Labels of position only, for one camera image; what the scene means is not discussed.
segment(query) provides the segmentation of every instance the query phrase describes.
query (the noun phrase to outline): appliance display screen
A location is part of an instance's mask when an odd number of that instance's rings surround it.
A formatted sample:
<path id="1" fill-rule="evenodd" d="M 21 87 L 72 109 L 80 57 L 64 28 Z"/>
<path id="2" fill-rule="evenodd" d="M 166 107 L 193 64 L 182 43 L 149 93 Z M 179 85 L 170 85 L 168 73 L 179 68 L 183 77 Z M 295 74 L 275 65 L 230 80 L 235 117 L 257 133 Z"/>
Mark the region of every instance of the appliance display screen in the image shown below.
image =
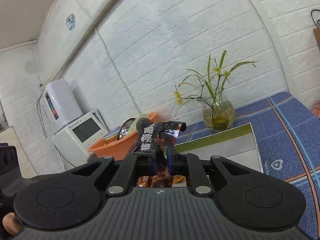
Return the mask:
<path id="1" fill-rule="evenodd" d="M 75 135 L 79 138 L 81 142 L 89 139 L 97 131 L 100 130 L 100 127 L 96 122 L 89 118 L 87 121 L 83 122 L 81 125 L 78 125 L 76 128 L 72 129 Z"/>

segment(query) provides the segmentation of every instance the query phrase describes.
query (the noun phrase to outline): checkered tablecloth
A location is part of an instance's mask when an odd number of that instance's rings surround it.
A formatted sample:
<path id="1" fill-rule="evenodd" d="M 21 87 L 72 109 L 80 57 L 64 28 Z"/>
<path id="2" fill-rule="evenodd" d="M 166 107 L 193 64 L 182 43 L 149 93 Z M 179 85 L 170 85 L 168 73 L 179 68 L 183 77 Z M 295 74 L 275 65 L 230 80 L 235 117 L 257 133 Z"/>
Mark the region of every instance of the checkered tablecloth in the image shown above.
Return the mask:
<path id="1" fill-rule="evenodd" d="M 313 239 L 320 226 L 320 120 L 287 92 L 236 110 L 233 127 L 251 123 L 257 138 L 263 171 L 298 187 L 307 206 L 299 227 Z M 214 132 L 204 122 L 180 132 L 176 144 Z"/>

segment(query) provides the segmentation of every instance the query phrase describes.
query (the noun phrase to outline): yellow flower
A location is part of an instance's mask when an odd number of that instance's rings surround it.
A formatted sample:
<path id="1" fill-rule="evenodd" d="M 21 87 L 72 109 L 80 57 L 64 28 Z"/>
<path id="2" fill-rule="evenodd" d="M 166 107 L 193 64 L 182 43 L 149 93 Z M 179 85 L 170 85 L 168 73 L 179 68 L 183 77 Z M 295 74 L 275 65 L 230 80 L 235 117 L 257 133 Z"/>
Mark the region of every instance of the yellow flower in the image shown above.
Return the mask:
<path id="1" fill-rule="evenodd" d="M 182 105 L 182 100 L 181 100 L 181 95 L 180 95 L 180 93 L 179 93 L 178 91 L 174 91 L 173 93 L 174 93 L 174 96 L 175 96 L 175 98 L 176 98 L 177 104 L 178 104 L 178 105 Z"/>
<path id="2" fill-rule="evenodd" d="M 217 75 L 221 75 L 221 69 L 218 67 L 214 67 L 213 71 L 215 71 L 217 73 Z"/>
<path id="3" fill-rule="evenodd" d="M 230 71 L 226 71 L 223 75 L 224 75 L 225 77 L 228 77 L 228 76 L 230 76 L 230 74 L 231 74 Z"/>

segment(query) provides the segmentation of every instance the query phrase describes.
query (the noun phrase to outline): heart pattern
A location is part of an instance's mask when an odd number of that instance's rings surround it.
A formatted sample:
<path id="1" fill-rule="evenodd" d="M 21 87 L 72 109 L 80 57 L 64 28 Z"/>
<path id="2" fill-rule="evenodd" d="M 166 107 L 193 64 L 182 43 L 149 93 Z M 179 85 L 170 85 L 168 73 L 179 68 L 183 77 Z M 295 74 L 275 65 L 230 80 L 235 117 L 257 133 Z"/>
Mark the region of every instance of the heart pattern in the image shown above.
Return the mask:
<path id="1" fill-rule="evenodd" d="M 271 163 L 271 168 L 279 171 L 282 169 L 282 163 L 283 163 L 283 160 L 281 160 L 281 159 L 275 160 L 273 163 Z"/>

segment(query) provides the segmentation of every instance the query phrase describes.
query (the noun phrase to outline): white appliance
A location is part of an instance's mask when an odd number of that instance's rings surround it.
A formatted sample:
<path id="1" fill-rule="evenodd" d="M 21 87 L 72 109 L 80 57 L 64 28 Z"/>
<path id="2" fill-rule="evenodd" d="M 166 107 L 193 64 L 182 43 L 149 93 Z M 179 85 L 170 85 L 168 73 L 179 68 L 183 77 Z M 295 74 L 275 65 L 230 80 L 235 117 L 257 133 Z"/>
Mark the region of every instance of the white appliance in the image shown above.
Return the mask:
<path id="1" fill-rule="evenodd" d="M 54 132 L 58 132 L 82 115 L 82 111 L 64 79 L 47 84 L 41 100 Z"/>
<path id="2" fill-rule="evenodd" d="M 77 167 L 87 162 L 92 154 L 88 148 L 106 133 L 107 129 L 92 112 L 88 112 L 57 132 L 52 142 L 62 158 Z"/>

